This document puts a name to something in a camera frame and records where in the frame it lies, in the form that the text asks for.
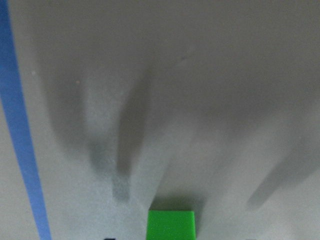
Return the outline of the green toy block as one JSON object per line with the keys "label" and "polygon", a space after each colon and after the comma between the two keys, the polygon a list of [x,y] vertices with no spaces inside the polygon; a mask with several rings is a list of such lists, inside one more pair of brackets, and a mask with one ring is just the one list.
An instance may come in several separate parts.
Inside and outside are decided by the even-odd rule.
{"label": "green toy block", "polygon": [[195,240],[195,213],[190,210],[150,210],[146,240]]}

